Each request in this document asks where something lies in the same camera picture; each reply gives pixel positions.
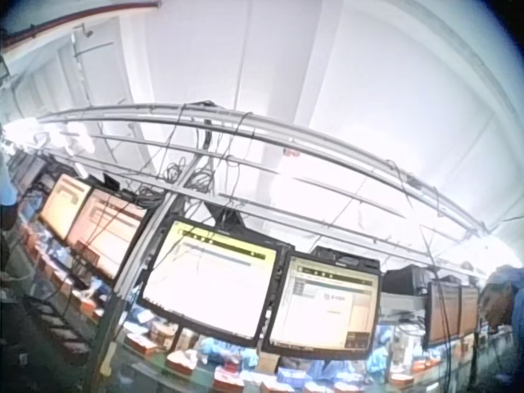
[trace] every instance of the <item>computer monitor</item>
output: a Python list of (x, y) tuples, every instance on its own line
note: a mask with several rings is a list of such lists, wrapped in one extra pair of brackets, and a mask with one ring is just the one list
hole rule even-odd
[(29, 167), (26, 168), (25, 172), (21, 175), (20, 181), (16, 184), (16, 188), (21, 195), (27, 192), (29, 186), (34, 183), (34, 180), (38, 177), (46, 162), (41, 158), (34, 156)]
[(460, 288), (460, 324), (458, 335), (461, 337), (474, 333), (478, 325), (478, 289)]
[(366, 359), (380, 272), (290, 252), (262, 349), (305, 359)]
[(52, 189), (40, 213), (40, 219), (65, 240), (91, 187), (63, 174)]
[(93, 189), (66, 241), (102, 280), (111, 284), (145, 214), (146, 210), (131, 202)]
[(207, 336), (255, 347), (280, 250), (177, 218), (138, 303)]
[(457, 338), (459, 336), (459, 314), (460, 287), (445, 282), (430, 282), (427, 288), (426, 335), (423, 347), (438, 346), (449, 339)]

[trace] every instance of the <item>monitor bezel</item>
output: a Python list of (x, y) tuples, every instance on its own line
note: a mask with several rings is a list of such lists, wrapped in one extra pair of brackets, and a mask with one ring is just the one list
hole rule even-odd
[[(71, 225), (69, 226), (69, 229), (67, 230), (67, 234), (62, 238), (57, 232), (56, 230), (52, 227), (52, 225), (42, 216), (42, 210), (43, 208), (45, 207), (45, 205), (47, 204), (47, 201), (49, 199), (49, 197), (52, 195), (53, 191), (55, 191), (55, 188), (58, 184), (58, 182), (60, 181), (61, 177), (62, 176), (69, 176), (70, 178), (72, 178), (73, 180), (76, 180), (77, 182), (81, 182), (83, 184), (85, 184), (86, 186), (89, 186), (89, 189), (88, 189), (88, 193), (86, 194), (84, 200), (82, 201), (82, 203), (80, 204), (80, 207), (79, 209), (77, 210), (76, 214), (75, 214), (75, 217), (73, 218), (73, 221), (71, 222)], [(65, 171), (64, 172), (61, 172), (56, 181), (55, 181), (55, 185), (53, 186), (52, 190), (49, 192), (49, 195), (47, 195), (47, 198), (46, 198), (46, 201), (43, 203), (43, 206), (42, 208), (40, 209), (39, 213), (38, 213), (38, 218), (37, 220), (43, 224), (43, 226), (49, 231), (51, 232), (51, 234), (53, 235), (53, 237), (55, 238), (55, 240), (57, 240), (61, 245), (63, 246), (68, 246), (67, 245), (67, 242), (66, 242), (66, 239), (67, 237), (69, 236), (70, 232), (71, 232), (71, 229), (73, 228), (73, 225), (75, 225), (75, 222), (76, 222), (76, 219), (79, 217), (79, 214), (80, 214), (80, 211), (84, 208), (84, 205), (85, 205), (85, 202), (86, 200), (89, 198), (89, 195), (91, 195), (91, 192), (93, 192), (93, 185), (87, 183), (87, 182), (83, 182), (82, 180), (78, 180), (76, 178), (74, 178), (73, 176), (71, 176), (71, 174), (68, 174), (66, 173)]]
[[(341, 269), (368, 273), (378, 278), (377, 282), (377, 303), (375, 307), (375, 318), (373, 320), (373, 329), (371, 331), (371, 336), (369, 337), (368, 348), (366, 351), (354, 352), (353, 350), (327, 350), (327, 349), (306, 349), (306, 348), (287, 348), (275, 345), (271, 342), (270, 337), (273, 331), (275, 319), (277, 318), (278, 310), (282, 301), (282, 295), (284, 288), (286, 286), (286, 278), (289, 273), (289, 268), (291, 266), (291, 258), (298, 257), (305, 260), (310, 260), (312, 262), (317, 262), (320, 264), (325, 264), (327, 266), (337, 266)], [(284, 262), (282, 276), (278, 286), (277, 295), (271, 309), (271, 316), (269, 317), (269, 324), (264, 334), (264, 339), (262, 341), (262, 351), (268, 352), (270, 354), (276, 354), (281, 356), (289, 356), (294, 358), (301, 359), (324, 359), (324, 360), (366, 360), (369, 357), (373, 350), (373, 343), (375, 338), (375, 330), (377, 329), (379, 310), (380, 310), (380, 299), (382, 293), (382, 275), (376, 269), (368, 269), (362, 266), (352, 266), (344, 264), (343, 262), (335, 262), (333, 260), (325, 260), (319, 258), (316, 255), (306, 254), (298, 251), (289, 251), (286, 255), (286, 260)]]
[(460, 312), (458, 314), (458, 336), (459, 337), (469, 336), (470, 334), (473, 334), (473, 333), (475, 333), (478, 330), (479, 312), (478, 312), (478, 307), (477, 307), (477, 312), (476, 312), (477, 317), (475, 318), (475, 320), (477, 321), (477, 324), (476, 324), (475, 328), (473, 330), (471, 330), (471, 331), (466, 331), (463, 334), (461, 333), (462, 325), (461, 325), (460, 322), (462, 321), (462, 306), (463, 306), (462, 296), (463, 296), (463, 290), (464, 289), (473, 289), (473, 290), (475, 290), (475, 292), (477, 293), (477, 303), (478, 303), (478, 300), (480, 299), (480, 296), (481, 296), (481, 293), (480, 293), (479, 289), (476, 288), (476, 287), (471, 287), (471, 286), (467, 286), (467, 285), (466, 286), (464, 286), (464, 285), (460, 286), (460, 295), (459, 295), (459, 299), (460, 299), (459, 309), (460, 309)]
[[(155, 266), (155, 262), (159, 257), (160, 250), (162, 246), (164, 245), (166, 238), (169, 235), (169, 231), (173, 227), (174, 223), (177, 223), (177, 222), (181, 222), (184, 224), (190, 224), (196, 228), (204, 229), (206, 231), (210, 231), (213, 233), (218, 233), (222, 236), (230, 237), (234, 240), (238, 240), (241, 242), (249, 242), (256, 246), (262, 246), (264, 248), (267, 248), (267, 249), (270, 249), (276, 252), (275, 260), (273, 262), (273, 268), (271, 271), (271, 276), (269, 277), (268, 289), (266, 291), (266, 295), (264, 298), (264, 304), (262, 306), (262, 310), (260, 311), (259, 322), (255, 330), (255, 335), (252, 338), (241, 337), (234, 333), (224, 331), (223, 329), (210, 326), (200, 321), (196, 321), (195, 319), (189, 318), (187, 316), (184, 316), (184, 315), (181, 315), (175, 312), (167, 311), (166, 309), (160, 307), (159, 305), (155, 305), (154, 303), (144, 298), (144, 291), (146, 289), (146, 285), (149, 280), (149, 277), (151, 276), (151, 271), (153, 270)], [(208, 337), (218, 338), (220, 340), (229, 342), (237, 346), (255, 348), (260, 340), (260, 335), (265, 325), (265, 320), (266, 320), (265, 315), (269, 307), (269, 303), (271, 301), (271, 294), (273, 293), (273, 290), (274, 290), (275, 277), (278, 272), (278, 261), (282, 257), (282, 253), (284, 252), (283, 248), (280, 246), (276, 246), (274, 244), (264, 243), (260, 239), (257, 239), (256, 236), (251, 236), (250, 234), (245, 234), (245, 235), (244, 234), (242, 235), (231, 234), (230, 232), (221, 230), (220, 228), (215, 228), (210, 225), (198, 223), (197, 221), (193, 221), (191, 219), (184, 218), (180, 215), (173, 215), (172, 217), (170, 217), (169, 221), (166, 222), (166, 227), (167, 228), (165, 232), (162, 234), (162, 238), (155, 250), (155, 253), (153, 257), (151, 258), (151, 260), (149, 261), (149, 264), (147, 266), (147, 272), (145, 274), (143, 284), (141, 285), (140, 292), (138, 294), (137, 304), (141, 305), (144, 308), (149, 309), (154, 314), (162, 318), (165, 318), (172, 323), (177, 323), (179, 326), (190, 329), (196, 333), (199, 333), (199, 334), (202, 334)]]
[(80, 252), (75, 250), (72, 247), (72, 245), (69, 244), (69, 242), (67, 241), (67, 238), (69, 237), (70, 232), (73, 229), (74, 225), (76, 224), (76, 221), (78, 220), (82, 210), (84, 210), (84, 207), (86, 206), (89, 198), (93, 195), (93, 192), (95, 190), (99, 190), (99, 191), (105, 192), (106, 194), (109, 194), (112, 197), (119, 198), (120, 200), (122, 200), (122, 201), (124, 201), (126, 203), (129, 202), (130, 204), (133, 204), (135, 206), (137, 204), (134, 203), (134, 201), (131, 201), (130, 198), (125, 198), (121, 194), (119, 194), (118, 192), (115, 192), (113, 190), (107, 189), (105, 187), (101, 187), (99, 184), (90, 184), (91, 182), (85, 182), (85, 183), (91, 187), (91, 190), (89, 191), (88, 195), (85, 197), (84, 203), (82, 204), (82, 206), (80, 207), (79, 211), (77, 212), (77, 214), (75, 216), (75, 219), (73, 220), (73, 223), (71, 224), (69, 232), (67, 233), (67, 236), (65, 237), (63, 242), (65, 243), (66, 246), (68, 246), (70, 248), (70, 253), (75, 258), (76, 263), (82, 263), (83, 266), (85, 266), (93, 275), (97, 276), (97, 278), (100, 278), (107, 286), (113, 287), (115, 285), (115, 283), (117, 282), (119, 276), (121, 275), (122, 270), (124, 269), (124, 266), (127, 264), (129, 256), (131, 255), (131, 252), (133, 251), (133, 248), (136, 246), (136, 244), (138, 242), (138, 239), (142, 236), (143, 231), (144, 231), (147, 223), (149, 222), (149, 220), (151, 219), (151, 217), (155, 213), (156, 208), (144, 209), (146, 211), (146, 213), (144, 214), (144, 216), (140, 220), (140, 224), (138, 225), (137, 231), (135, 232), (135, 234), (133, 235), (133, 238), (129, 242), (128, 249), (126, 250), (126, 252), (124, 254), (124, 257), (122, 259), (122, 262), (120, 263), (120, 266), (119, 266), (118, 271), (116, 272), (116, 275), (113, 278), (111, 278), (111, 276), (109, 276), (109, 274), (105, 273), (102, 269), (99, 269), (97, 266), (94, 266), (93, 264), (91, 264), (88, 260), (86, 260), (81, 255)]
[[(442, 285), (443, 287), (452, 287), (458, 289), (458, 321), (457, 321), (457, 333), (454, 335), (450, 335), (448, 337), (444, 337), (443, 339), (437, 340), (437, 341), (430, 341), (430, 332), (431, 332), (431, 318), (433, 315), (433, 303), (431, 301), (433, 297), (433, 291), (435, 290), (435, 285)], [(456, 340), (459, 338), (459, 328), (460, 328), (460, 286), (457, 284), (451, 284), (449, 282), (436, 282), (431, 281), (427, 285), (427, 301), (426, 301), (426, 317), (425, 317), (425, 328), (426, 332), (424, 334), (424, 337), (422, 339), (422, 348), (424, 350), (427, 350), (429, 348), (433, 348), (435, 346), (441, 346), (442, 344), (446, 343), (447, 341)]]

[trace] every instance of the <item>electronic device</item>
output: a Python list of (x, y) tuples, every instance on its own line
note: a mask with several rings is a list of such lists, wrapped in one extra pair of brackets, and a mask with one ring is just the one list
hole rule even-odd
[(138, 303), (194, 332), (256, 346), (280, 249), (178, 216), (158, 248)]
[(342, 262), (349, 266), (372, 269), (380, 273), (380, 261), (365, 256), (350, 254), (348, 252), (333, 250), (332, 248), (316, 246), (311, 255), (315, 255), (323, 260), (330, 260), (333, 263)]
[(380, 286), (376, 269), (289, 252), (262, 350), (302, 359), (366, 359)]
[(74, 253), (95, 268), (106, 283), (118, 275), (140, 233), (146, 210), (100, 189), (93, 189), (66, 238)]
[(427, 285), (434, 278), (431, 270), (411, 264), (402, 269), (388, 270), (382, 278), (382, 291), (396, 295), (426, 295)]
[(426, 335), (422, 341), (424, 349), (457, 338), (460, 317), (460, 286), (433, 281), (429, 283), (427, 289)]
[(40, 219), (65, 240), (91, 187), (63, 174), (52, 189), (40, 212)]
[(460, 337), (474, 333), (478, 326), (478, 289), (475, 287), (460, 287)]
[(29, 166), (25, 169), (25, 172), (21, 174), (18, 183), (15, 183), (16, 188), (21, 195), (25, 194), (34, 180), (40, 175), (46, 162), (37, 156), (32, 157), (32, 161)]

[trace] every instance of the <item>metal frame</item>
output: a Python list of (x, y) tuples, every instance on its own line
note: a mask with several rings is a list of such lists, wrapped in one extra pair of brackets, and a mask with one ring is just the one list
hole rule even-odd
[[(108, 174), (113, 174), (116, 176), (120, 175), (120, 173), (117, 171), (108, 170), (107, 168), (102, 168), (101, 164), (99, 164), (102, 161), (99, 161), (99, 160), (88, 159), (86, 157), (77, 157), (76, 159), (73, 159), (69, 156), (63, 155), (58, 152), (54, 152), (54, 151), (50, 151), (50, 152), (56, 158), (62, 159), (69, 163), (79, 162), (88, 168), (103, 170), (107, 172)], [(308, 233), (313, 233), (316, 235), (321, 235), (322, 237), (325, 237), (325, 238), (329, 238), (329, 239), (336, 240), (339, 242), (344, 242), (346, 244), (351, 244), (352, 246), (357, 246), (363, 250), (375, 251), (377, 253), (400, 258), (402, 260), (407, 260), (407, 261), (414, 262), (414, 263), (433, 266), (431, 258), (424, 252), (413, 250), (413, 249), (407, 250), (406, 248), (408, 247), (404, 247), (404, 250), (399, 250), (398, 245), (394, 244), (393, 246), (391, 246), (390, 243), (388, 244), (388, 242), (384, 242), (383, 239), (378, 238), (378, 237), (373, 237), (370, 235), (364, 236), (364, 234), (357, 233), (356, 231), (350, 234), (347, 231), (347, 229), (345, 228), (333, 227), (332, 225), (329, 225), (328, 223), (321, 222), (315, 219), (311, 219), (309, 217), (305, 217), (302, 215), (295, 215), (295, 214), (292, 215), (289, 213), (285, 214), (281, 210), (275, 209), (272, 206), (259, 206), (258, 204), (253, 204), (246, 200), (238, 200), (238, 203), (236, 205), (231, 206), (232, 198), (227, 198), (225, 196), (212, 196), (210, 194), (203, 194), (201, 192), (198, 192), (192, 189), (188, 189), (180, 185), (164, 183), (160, 180), (157, 180), (155, 175), (139, 173), (138, 171), (133, 171), (131, 169), (127, 169), (120, 165), (112, 165), (110, 163), (105, 163), (104, 165), (107, 165), (113, 168), (117, 168), (120, 170), (124, 170), (126, 171), (125, 172), (126, 175), (121, 175), (121, 176), (130, 178), (133, 181), (142, 182), (151, 187), (163, 188), (169, 192), (176, 192), (178, 194), (183, 194), (187, 197), (199, 199), (202, 201), (207, 201), (207, 202), (214, 203), (220, 206), (230, 206), (234, 208), (235, 210), (238, 210), (242, 213), (245, 213), (247, 215), (254, 216), (260, 219), (264, 219), (268, 222), (281, 224), (289, 228), (298, 229), (298, 230), (308, 232)], [(136, 175), (129, 174), (131, 172), (136, 172), (137, 174)], [(465, 274), (469, 276), (475, 276), (475, 277), (479, 277), (482, 279), (486, 279), (486, 277), (481, 274), (471, 272), (469, 270), (461, 269), (455, 265), (446, 264), (442, 260), (437, 260), (437, 266), (441, 269), (448, 270), (450, 272), (455, 272), (455, 273), (460, 273), (460, 274)]]
[[(383, 160), (324, 133), (315, 132), (292, 124), (283, 124), (262, 116), (229, 111), (217, 106), (133, 104), (98, 106), (62, 111), (45, 115), (39, 118), (38, 121), (41, 124), (67, 123), (71, 121), (90, 121), (97, 124), (103, 124), (103, 122), (107, 121), (169, 124), (205, 130), (209, 136), (211, 133), (227, 134), (235, 138), (247, 138), (277, 147), (292, 149), (338, 165), (341, 168), (351, 170), (387, 185), (398, 192), (402, 192), (412, 200), (413, 203), (429, 206), (440, 216), (446, 217), (450, 222), (458, 225), (457, 228), (463, 228), (465, 237), (486, 233), (485, 225), (481, 221), (472, 217), (467, 211), (449, 198), (442, 196), (435, 188), (399, 169), (395, 163)], [(93, 343), (92, 355), (86, 367), (86, 379), (84, 381), (85, 392), (97, 391), (100, 379), (99, 369), (104, 358), (111, 356), (111, 351), (108, 352), (108, 348), (111, 341), (115, 339), (115, 330), (118, 326), (120, 314), (124, 309), (125, 300), (144, 268), (143, 263), (145, 257), (151, 251), (153, 237), (159, 234), (158, 228), (164, 222), (165, 216), (169, 213), (169, 209), (178, 197), (190, 197), (219, 206), (232, 207), (246, 215), (261, 218), (267, 222), (281, 224), (288, 228), (313, 233), (335, 241), (344, 242), (360, 250), (374, 251), (418, 264), (432, 266), (435, 263), (431, 256), (425, 251), (416, 250), (410, 246), (400, 246), (387, 241), (387, 239), (374, 237), (368, 233), (333, 226), (318, 219), (292, 214), (291, 212), (275, 209), (272, 206), (260, 204), (255, 201), (233, 198), (233, 196), (204, 194), (188, 188), (187, 180), (194, 173), (202, 157), (209, 157), (216, 160), (224, 159), (222, 154), (208, 150), (209, 143), (206, 147), (200, 149), (166, 144), (166, 142), (156, 142), (146, 139), (137, 140), (111, 135), (91, 135), (91, 137), (99, 138), (103, 140), (104, 143), (117, 141), (183, 151), (193, 154), (193, 159), (185, 167), (178, 181), (175, 184), (168, 184), (153, 174), (126, 168), (115, 162), (83, 156), (71, 157), (56, 150), (49, 148), (44, 149), (48, 154), (55, 156), (61, 162), (68, 164), (79, 162), (88, 168), (101, 170), (108, 174), (120, 176), (126, 180), (144, 183), (148, 186), (158, 187), (168, 192), (164, 202), (153, 214), (151, 220), (144, 228), (143, 233), (138, 238), (137, 243), (130, 251), (128, 263), (124, 265), (118, 279), (115, 281), (113, 295), (106, 306), (106, 312), (102, 317), (97, 336)], [(246, 159), (228, 156), (227, 160), (264, 171), (265, 173), (281, 175), (275, 169)], [(372, 206), (395, 217), (409, 219), (397, 209), (384, 206), (381, 203), (359, 196), (356, 193), (348, 192), (344, 189), (306, 177), (295, 177), (294, 179), (313, 187), (319, 187), (329, 192), (335, 192), (344, 197), (355, 199), (356, 201)], [(427, 229), (451, 240), (454, 244), (463, 240), (456, 239), (454, 236), (437, 231), (434, 228)], [(484, 278), (479, 274), (460, 269), (443, 260), (437, 260), (436, 264), (437, 267), (441, 269)]]
[[(263, 133), (257, 133), (255, 130), (245, 131), (242, 128), (237, 129), (236, 126), (227, 126), (227, 123), (237, 124), (244, 116), (244, 113), (229, 111), (218, 107), (185, 106), (183, 118), (187, 120), (181, 119), (178, 121), (175, 115), (178, 115), (181, 110), (182, 106), (180, 105), (166, 104), (99, 106), (57, 112), (46, 115), (40, 118), (39, 121), (41, 123), (127, 121), (178, 124), (187, 127), (196, 127), (196, 124), (199, 124), (198, 128), (201, 129), (234, 134), (280, 147), (288, 147), (330, 161), (333, 164), (339, 164), (347, 169), (374, 178), (385, 185), (393, 187), (397, 191), (406, 192), (414, 200), (420, 201), (435, 210), (438, 208), (441, 214), (452, 219), (455, 223), (467, 230), (473, 232), (485, 231), (485, 225), (482, 222), (472, 217), (467, 211), (449, 198), (440, 195), (434, 187), (406, 173), (402, 169), (398, 169), (391, 162), (343, 142), (340, 139), (330, 137), (324, 133), (318, 133), (311, 129), (292, 124), (283, 124), (258, 115), (248, 115), (242, 121), (242, 125), (244, 129), (259, 129), (263, 130)], [(212, 120), (223, 124), (204, 124), (203, 120)], [(377, 169), (377, 172), (372, 172), (366, 168), (366, 165)]]

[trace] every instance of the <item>metal pole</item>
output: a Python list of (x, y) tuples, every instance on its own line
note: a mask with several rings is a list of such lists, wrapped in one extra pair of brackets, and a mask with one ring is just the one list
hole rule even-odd
[[(187, 127), (195, 127), (194, 123), (186, 121), (176, 121), (176, 119), (169, 117), (158, 117), (156, 113), (160, 112), (159, 110), (167, 109), (169, 111), (175, 110), (179, 106), (167, 106), (167, 105), (127, 105), (127, 106), (103, 106), (95, 108), (93, 111), (89, 108), (84, 110), (76, 111), (64, 111), (55, 115), (48, 115), (40, 118), (40, 121), (43, 123), (55, 122), (55, 121), (138, 121), (138, 122), (152, 122), (160, 124), (179, 124)], [(126, 116), (114, 116), (113, 113), (122, 113), (125, 111), (132, 110), (133, 113)], [(145, 113), (144, 116), (137, 116), (137, 113), (141, 113), (142, 110), (152, 111), (151, 114)], [(97, 113), (99, 111), (104, 111), (104, 115), (100, 114), (99, 116), (84, 116), (89, 113)], [(219, 108), (201, 108), (195, 106), (187, 106), (187, 116), (190, 117), (203, 117), (207, 119), (217, 120), (221, 122), (234, 122), (239, 118), (241, 112), (236, 111), (225, 111)], [(266, 119), (261, 116), (253, 115), (248, 119), (245, 119), (243, 124), (249, 128), (255, 129), (264, 129), (269, 131), (269, 134), (264, 133), (264, 135), (254, 135), (251, 132), (242, 131), (241, 129), (236, 130), (234, 128), (228, 128), (226, 126), (217, 126), (217, 125), (200, 125), (201, 128), (208, 128), (212, 131), (217, 131), (221, 133), (234, 133), (237, 136), (244, 138), (254, 138), (262, 142), (272, 143), (277, 146), (289, 147), (291, 149), (304, 152), (311, 156), (318, 157), (320, 159), (327, 160), (333, 164), (343, 166), (347, 169), (351, 169), (360, 174), (364, 174), (375, 180), (384, 183), (390, 187), (393, 187), (399, 192), (406, 192), (411, 198), (416, 201), (419, 201), (427, 206), (430, 206), (433, 209), (438, 207), (440, 212), (443, 215), (448, 216), (448, 218), (455, 221), (457, 224), (461, 225), (465, 229), (485, 231), (485, 226), (480, 221), (474, 219), (468, 212), (457, 206), (449, 198), (438, 194), (438, 192), (431, 186), (425, 184), (423, 181), (413, 177), (410, 174), (407, 174), (402, 169), (399, 169), (397, 173), (397, 168), (391, 167), (391, 164), (386, 160), (382, 160), (379, 157), (376, 157), (366, 151), (358, 149), (357, 147), (351, 146), (348, 143), (345, 143), (336, 138), (329, 137), (326, 134), (317, 133), (310, 129), (301, 128), (291, 124), (282, 124), (276, 120)], [(307, 144), (297, 144), (293, 140), (300, 141)], [(332, 151), (337, 155), (326, 153), (326, 151)], [(354, 160), (357, 160), (365, 165), (371, 165), (373, 168), (379, 169), (379, 171), (384, 174), (379, 174), (377, 172), (372, 173), (370, 170), (366, 169), (365, 166), (356, 165), (354, 162), (343, 160), (340, 156), (348, 156)]]

